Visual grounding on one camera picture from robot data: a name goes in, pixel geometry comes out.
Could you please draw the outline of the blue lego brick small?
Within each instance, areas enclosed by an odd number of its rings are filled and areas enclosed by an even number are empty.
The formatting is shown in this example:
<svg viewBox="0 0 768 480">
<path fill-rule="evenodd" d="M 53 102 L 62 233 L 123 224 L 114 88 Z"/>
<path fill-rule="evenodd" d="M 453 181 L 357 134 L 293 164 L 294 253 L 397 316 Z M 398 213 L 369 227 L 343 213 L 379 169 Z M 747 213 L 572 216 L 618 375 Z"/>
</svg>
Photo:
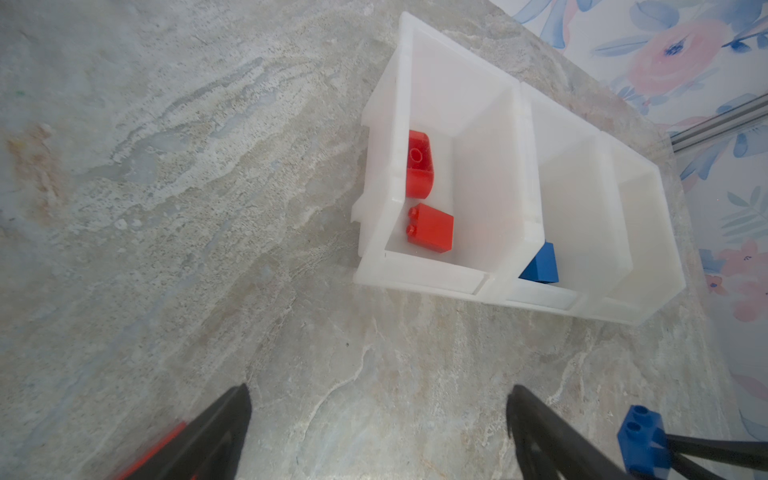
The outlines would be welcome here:
<svg viewBox="0 0 768 480">
<path fill-rule="evenodd" d="M 617 433 L 625 470 L 639 479 L 667 479 L 671 454 L 662 416 L 632 405 Z"/>
</svg>

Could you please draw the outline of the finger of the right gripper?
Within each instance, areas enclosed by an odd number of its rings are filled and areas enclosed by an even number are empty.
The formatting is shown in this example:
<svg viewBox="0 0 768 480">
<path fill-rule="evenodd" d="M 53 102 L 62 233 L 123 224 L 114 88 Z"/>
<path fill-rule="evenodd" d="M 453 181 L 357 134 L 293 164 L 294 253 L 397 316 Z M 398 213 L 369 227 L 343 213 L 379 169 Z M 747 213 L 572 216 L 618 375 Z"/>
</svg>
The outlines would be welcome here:
<svg viewBox="0 0 768 480">
<path fill-rule="evenodd" d="M 690 457 L 762 472 L 767 471 L 766 442 L 708 440 L 667 435 L 666 447 L 670 454 L 672 469 L 685 479 L 721 479 L 721 476 L 696 464 L 690 460 Z"/>
</svg>

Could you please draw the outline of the red rounded lego brick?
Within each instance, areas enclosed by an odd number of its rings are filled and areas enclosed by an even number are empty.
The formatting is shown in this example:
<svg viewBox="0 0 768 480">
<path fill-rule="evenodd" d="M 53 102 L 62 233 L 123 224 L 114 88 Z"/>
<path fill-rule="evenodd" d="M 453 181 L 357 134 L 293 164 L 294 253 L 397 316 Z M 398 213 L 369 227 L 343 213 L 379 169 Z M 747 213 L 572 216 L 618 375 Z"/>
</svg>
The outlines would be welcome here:
<svg viewBox="0 0 768 480">
<path fill-rule="evenodd" d="M 406 196 L 426 199 L 434 185 L 434 166 L 429 136 L 410 130 L 406 165 Z"/>
</svg>

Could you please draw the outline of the blue lego brick tall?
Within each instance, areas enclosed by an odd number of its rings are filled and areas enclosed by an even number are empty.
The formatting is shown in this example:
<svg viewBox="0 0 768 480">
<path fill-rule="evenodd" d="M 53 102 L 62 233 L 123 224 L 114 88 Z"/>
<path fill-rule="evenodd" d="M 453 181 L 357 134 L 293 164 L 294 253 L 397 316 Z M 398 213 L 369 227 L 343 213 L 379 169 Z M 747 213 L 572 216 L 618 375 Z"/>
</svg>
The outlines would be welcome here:
<svg viewBox="0 0 768 480">
<path fill-rule="evenodd" d="M 559 282 L 559 273 L 554 245 L 545 242 L 534 258 L 520 274 L 520 278 L 542 284 Z"/>
</svg>

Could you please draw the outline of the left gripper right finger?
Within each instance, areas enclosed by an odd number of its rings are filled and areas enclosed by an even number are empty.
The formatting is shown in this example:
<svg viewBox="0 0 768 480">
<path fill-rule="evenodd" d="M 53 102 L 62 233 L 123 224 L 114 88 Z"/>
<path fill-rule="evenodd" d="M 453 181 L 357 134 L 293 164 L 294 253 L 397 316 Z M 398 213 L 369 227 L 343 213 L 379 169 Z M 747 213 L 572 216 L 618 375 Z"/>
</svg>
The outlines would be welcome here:
<svg viewBox="0 0 768 480">
<path fill-rule="evenodd" d="M 630 477 L 523 385 L 507 397 L 506 424 L 525 479 Z"/>
</svg>

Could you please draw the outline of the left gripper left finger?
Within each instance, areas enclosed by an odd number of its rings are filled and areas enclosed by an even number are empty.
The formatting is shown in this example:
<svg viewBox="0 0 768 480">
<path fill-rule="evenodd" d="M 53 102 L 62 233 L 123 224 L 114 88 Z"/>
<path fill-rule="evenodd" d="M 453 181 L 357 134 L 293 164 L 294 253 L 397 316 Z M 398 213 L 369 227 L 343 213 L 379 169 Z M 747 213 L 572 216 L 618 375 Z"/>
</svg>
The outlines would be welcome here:
<svg viewBox="0 0 768 480">
<path fill-rule="evenodd" d="M 252 413 L 248 387 L 234 386 L 128 479 L 234 479 Z"/>
</svg>

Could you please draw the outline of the red sloped lego brick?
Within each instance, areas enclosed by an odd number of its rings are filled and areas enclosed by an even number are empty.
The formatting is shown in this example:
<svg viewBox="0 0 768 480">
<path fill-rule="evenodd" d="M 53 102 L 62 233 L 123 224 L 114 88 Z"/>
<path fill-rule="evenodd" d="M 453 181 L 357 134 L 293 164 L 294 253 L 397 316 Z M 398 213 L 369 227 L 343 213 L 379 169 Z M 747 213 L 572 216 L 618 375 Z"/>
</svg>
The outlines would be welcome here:
<svg viewBox="0 0 768 480">
<path fill-rule="evenodd" d="M 419 203 L 408 210 L 406 237 L 409 243 L 437 253 L 453 248 L 454 217 Z"/>
</svg>

